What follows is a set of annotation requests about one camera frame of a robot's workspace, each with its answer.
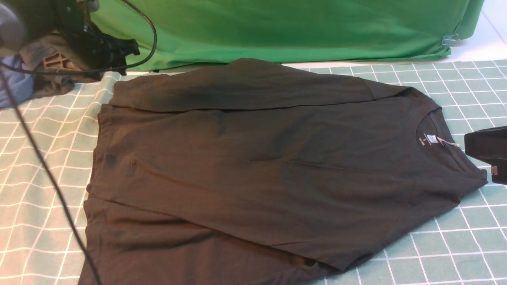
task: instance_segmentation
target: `black t-shirt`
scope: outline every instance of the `black t-shirt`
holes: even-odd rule
[[[99,123],[85,211],[104,284],[304,283],[487,182],[418,90],[258,60],[118,82]]]

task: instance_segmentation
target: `green cloth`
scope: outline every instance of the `green cloth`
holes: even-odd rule
[[[470,37],[484,0],[131,0],[154,22],[158,48],[135,70],[249,57],[272,62],[437,59],[445,35]],[[149,25],[120,0],[102,0],[93,20],[134,38],[147,56]]]

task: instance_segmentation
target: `light green mat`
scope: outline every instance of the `light green mat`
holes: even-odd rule
[[[311,71],[414,86],[443,106],[462,146],[465,133],[507,125],[507,60]],[[109,73],[101,83],[22,105],[83,238],[82,203],[97,140],[97,113],[111,98],[114,82],[129,78]],[[83,254],[10,110],[0,111],[0,183],[0,284],[76,284]],[[317,284],[507,285],[506,236],[507,188],[488,184],[363,266]]]

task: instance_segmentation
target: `crumpled fabric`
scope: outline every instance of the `crumpled fabric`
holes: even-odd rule
[[[21,56],[0,57],[1,61],[8,66],[15,68],[22,68],[28,70],[28,67],[23,63]],[[23,74],[2,68],[7,83],[11,88],[14,98],[18,104],[26,101],[33,94],[34,77],[29,74]],[[7,97],[7,90],[3,82],[0,81],[0,108],[10,107],[9,98]]]

